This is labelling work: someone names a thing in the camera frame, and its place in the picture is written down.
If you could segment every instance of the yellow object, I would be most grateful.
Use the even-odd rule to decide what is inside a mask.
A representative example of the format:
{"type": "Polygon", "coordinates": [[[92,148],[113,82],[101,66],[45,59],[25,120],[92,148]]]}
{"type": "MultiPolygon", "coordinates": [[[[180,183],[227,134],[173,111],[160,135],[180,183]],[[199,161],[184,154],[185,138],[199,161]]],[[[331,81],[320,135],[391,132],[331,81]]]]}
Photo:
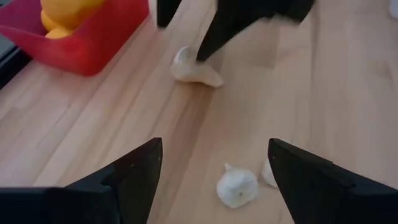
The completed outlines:
{"type": "Polygon", "coordinates": [[[51,30],[54,30],[55,28],[57,28],[57,24],[53,21],[53,20],[51,20],[49,17],[48,17],[48,15],[46,15],[46,13],[42,10],[42,12],[40,13],[40,16],[41,16],[41,18],[42,18],[42,23],[43,23],[43,26],[44,26],[44,28],[47,30],[47,31],[51,31],[51,30]]]}
{"type": "Polygon", "coordinates": [[[104,2],[105,0],[40,0],[42,23],[49,31],[46,37],[55,39],[70,35],[104,2]]]}
{"type": "Polygon", "coordinates": [[[51,30],[50,32],[48,32],[48,34],[45,36],[46,38],[49,39],[59,39],[62,37],[66,37],[68,35],[70,35],[72,33],[72,31],[58,27],[55,28],[54,30],[51,30]]]}

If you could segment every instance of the wood grain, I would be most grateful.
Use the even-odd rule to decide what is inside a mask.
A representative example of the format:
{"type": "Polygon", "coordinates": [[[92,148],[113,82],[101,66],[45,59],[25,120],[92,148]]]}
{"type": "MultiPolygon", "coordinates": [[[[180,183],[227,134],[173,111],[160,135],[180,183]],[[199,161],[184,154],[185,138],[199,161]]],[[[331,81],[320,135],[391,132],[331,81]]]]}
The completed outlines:
{"type": "Polygon", "coordinates": [[[30,63],[0,91],[0,185],[67,185],[157,136],[164,164],[149,223],[292,223],[277,190],[229,210],[223,164],[259,174],[281,138],[398,188],[398,21],[388,0],[318,0],[300,26],[257,22],[209,61],[226,83],[176,82],[212,0],[185,0],[165,31],[147,19],[97,76],[30,63]]]}

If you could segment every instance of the yellow toy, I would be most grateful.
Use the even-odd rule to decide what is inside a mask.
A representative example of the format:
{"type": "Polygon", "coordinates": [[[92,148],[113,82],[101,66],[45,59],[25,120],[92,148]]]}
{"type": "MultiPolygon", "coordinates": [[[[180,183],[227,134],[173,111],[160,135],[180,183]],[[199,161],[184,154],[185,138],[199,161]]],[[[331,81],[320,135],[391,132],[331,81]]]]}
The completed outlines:
{"type": "Polygon", "coordinates": [[[70,35],[98,10],[105,0],[40,0],[41,20],[50,39],[70,35]]]}

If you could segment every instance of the red container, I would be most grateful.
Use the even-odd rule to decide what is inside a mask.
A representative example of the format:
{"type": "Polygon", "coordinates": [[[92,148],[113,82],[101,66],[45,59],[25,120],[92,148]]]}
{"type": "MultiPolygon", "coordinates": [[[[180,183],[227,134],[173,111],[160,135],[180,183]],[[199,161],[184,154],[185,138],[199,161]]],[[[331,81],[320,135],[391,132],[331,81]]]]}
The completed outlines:
{"type": "Polygon", "coordinates": [[[0,8],[0,33],[32,58],[84,76],[100,72],[149,13],[147,0],[107,0],[73,34],[52,40],[41,10],[40,0],[13,0],[0,8]]]}

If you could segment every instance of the light wood surface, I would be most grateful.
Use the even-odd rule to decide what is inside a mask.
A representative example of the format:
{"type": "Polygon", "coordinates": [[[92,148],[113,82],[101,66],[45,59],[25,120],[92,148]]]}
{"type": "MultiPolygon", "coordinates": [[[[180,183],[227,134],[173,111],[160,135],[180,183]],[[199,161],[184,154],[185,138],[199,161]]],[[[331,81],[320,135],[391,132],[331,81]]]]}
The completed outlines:
{"type": "Polygon", "coordinates": [[[170,27],[147,19],[83,78],[30,63],[0,91],[0,185],[67,185],[146,140],[164,140],[149,223],[292,223],[277,190],[230,210],[223,164],[259,174],[281,138],[398,188],[398,21],[387,0],[318,0],[298,27],[258,22],[210,63],[226,83],[177,83],[172,57],[198,47],[213,0],[184,0],[170,27]]]}

